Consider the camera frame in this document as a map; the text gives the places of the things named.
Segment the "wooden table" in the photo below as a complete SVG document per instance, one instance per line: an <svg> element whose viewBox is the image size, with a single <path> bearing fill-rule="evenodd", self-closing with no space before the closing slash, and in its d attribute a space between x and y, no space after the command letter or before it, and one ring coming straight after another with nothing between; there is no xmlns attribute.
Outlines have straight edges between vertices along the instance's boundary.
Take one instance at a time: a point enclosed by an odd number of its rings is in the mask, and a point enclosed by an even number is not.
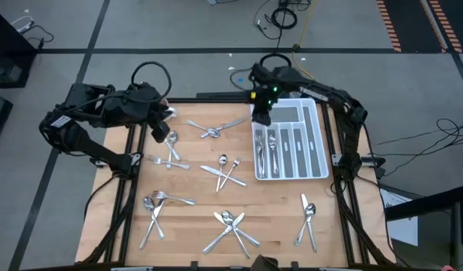
<svg viewBox="0 0 463 271"><path fill-rule="evenodd" d="M291 261L298 261L301 267L348 266L337 199L329 188L333 177L328 153L330 176L326 179L258 181L254 177L250 120L224 130L218 139L201 139L201 130L185 124L186 120L193 120L203 126L219 126L238 117L249 116L247 105L172 106L178 109L178 117L169 122L171 129L176 130L179 135L175 148L183 157L183 162L191 165L191 170L175 167L166 169L164 165L154 165L148 160L143 160L126 256L127 266L189 266L192 260L197 260L199 266L251 266L259 254L277 258L280 266L290 266ZM327 151L321 107L317 106L324 149ZM329 112L334 141L338 142L333 114L330 109ZM123 127L108 129L104 145L122 153L126 136L127 130ZM361 154L368 152L367 138L363 131L359 150ZM145 155L167 158L169 149L164 144L157 144L152 136L147 136L144 152ZM229 170L236 157L242 158L233 176L247 181L248 187L228 182L223 190L215 192L217 176L202 170L200 166L218 168L218 157L221 154L226 154L229 159L225 172ZM108 169L98 169L94 189L110 175ZM369 168L362 168L360 176L375 180L373 170ZM355 180L355 186L364 229L383 254L394 261L387 245L383 208L377 187L359 179ZM91 202L76 260L84 259L109 228L116 189L117 181L96 194ZM139 244L151 219L150 212L142 204L142 199L153 190L163 190L172 195L195 199L196 205L187 206L182 202L166 201L159 215L166 238L159 240L154 227L145 248L140 250ZM303 223L301 193L306 194L309 202L316 204L317 212L312 219L312 225L318 247L317 253L312 251L307 232L300 247L293 245L293 240ZM213 212L221 213L225 209L235 216L244 212L245 217L239 228L261 242L261 247L255 248L243 239L251 255L250 260L245 259L233 234L225 236L210 254L204 255L201 252L224 230L224 225L214 218ZM350 229L355 262L361 262L357 237L352 227ZM121 231L116 237L117 245L113 259L117 259L120 239Z"/></svg>

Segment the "cutlery tray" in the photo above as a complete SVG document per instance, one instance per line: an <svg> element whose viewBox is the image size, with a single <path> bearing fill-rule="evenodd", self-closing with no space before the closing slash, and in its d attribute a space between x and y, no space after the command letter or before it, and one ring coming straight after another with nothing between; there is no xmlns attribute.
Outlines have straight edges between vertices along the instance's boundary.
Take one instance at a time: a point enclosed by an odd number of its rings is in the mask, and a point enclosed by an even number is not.
<svg viewBox="0 0 463 271"><path fill-rule="evenodd" d="M261 181L327 178L328 166L321 139L314 99L280 99L270 112L271 125L252 122L254 175ZM261 136L264 176L260 174L257 135ZM276 139L275 155L279 168L273 171L269 137Z"/></svg>

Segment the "white plastic tray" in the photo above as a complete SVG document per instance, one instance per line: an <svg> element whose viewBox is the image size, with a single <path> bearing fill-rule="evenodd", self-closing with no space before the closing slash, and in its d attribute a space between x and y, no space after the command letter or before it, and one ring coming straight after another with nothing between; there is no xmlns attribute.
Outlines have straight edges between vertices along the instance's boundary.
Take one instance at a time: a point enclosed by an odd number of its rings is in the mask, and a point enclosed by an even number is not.
<svg viewBox="0 0 463 271"><path fill-rule="evenodd" d="M264 126L253 122L254 176L261 181L306 180L327 178L328 166L321 139L320 124L314 99L279 99L270 112L272 123ZM264 178L258 173L255 135L261 133L265 143ZM279 173L273 173L269 135L276 137Z"/></svg>

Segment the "white paper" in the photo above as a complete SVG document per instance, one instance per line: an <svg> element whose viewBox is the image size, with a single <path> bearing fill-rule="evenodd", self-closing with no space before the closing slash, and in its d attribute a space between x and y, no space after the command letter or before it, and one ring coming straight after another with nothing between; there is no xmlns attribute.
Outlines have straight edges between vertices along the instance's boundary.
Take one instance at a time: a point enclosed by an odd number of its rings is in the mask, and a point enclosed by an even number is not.
<svg viewBox="0 0 463 271"><path fill-rule="evenodd" d="M396 193L388 192L387 190L383 189L380 189L380 193L382 193L383 202L386 208L396 206L404 202L409 202L411 200L405 196L400 196ZM417 217L390 221L387 222L387 226L390 238L414 246L419 245L419 229Z"/></svg>

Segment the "wooden tabletop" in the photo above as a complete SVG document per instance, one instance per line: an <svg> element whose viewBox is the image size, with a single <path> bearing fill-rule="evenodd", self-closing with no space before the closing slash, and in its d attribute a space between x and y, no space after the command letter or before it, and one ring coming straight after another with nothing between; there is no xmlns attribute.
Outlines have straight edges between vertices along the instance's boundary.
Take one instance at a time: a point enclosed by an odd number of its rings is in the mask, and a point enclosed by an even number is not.
<svg viewBox="0 0 463 271"><path fill-rule="evenodd" d="M189 266L197 260L199 266L251 266L253 260L262 254L278 259L280 266L290 266L298 261L301 267L311 266L347 266L343 232L337 199L330 192L331 162L328 155L324 122L321 107L318 106L318 118L324 149L327 151L327 164L330 176L325 179L305 181L258 181L254 177L253 146L251 122L248 119L232 128L223 130L221 137L200 138L200 129L185 124L192 120L206 127L219 126L239 117L249 116L249 107L242 104L174 104L178 117L169 121L171 129L179 135L175 149L183 157L183 163L191 165L191 170L179 168L166 169L164 165L154 165L143 160L139 177L136 204L134 207L131 234L126 256L129 266ZM333 114L330 121L337 147L337 131ZM123 127L108 129L104 145L122 153L126 144L127 130ZM134 151L139 133L136 133ZM367 138L362 131L359 145L361 154L368 152ZM154 155L167 159L169 149L157 144L148 134L145 143L145 155ZM241 157L242 162L235 168L232 176L248 182L240 187L228 182L223 190L215 192L217 176L200 168L201 165L218 169L218 157L228 156L225 172L232 161ZM98 169L94 188L96 189L110 177L108 169ZM372 169L362 168L360 176L375 181ZM390 260L394 256L387 245L385 220L380 202L379 191L373 184L355 180L357 198L361 210L364 229L376 246ZM109 228L114 206L117 181L100 191L91 202L87 219L84 222L81 241L76 260L83 260L96 247ZM173 196L196 200L195 206L167 200L159 215L159 222L166 235L159 240L156 227L153 228L144 249L139 249L141 240L151 220L150 212L145 209L142 199L153 190L162 190ZM313 253L307 231L300 247L293 240L303 223L303 208L300 195L304 193L309 202L316 205L316 215L312 219L318 252ZM251 259L243 255L236 237L230 233L225 236L209 253L202 250L225 228L213 216L213 212L228 210L235 216L245 213L239 228L261 242L259 248L243 239ZM350 226L355 261L361 262L355 231ZM119 244L121 231L116 243ZM113 259L117 259L118 247Z"/></svg>

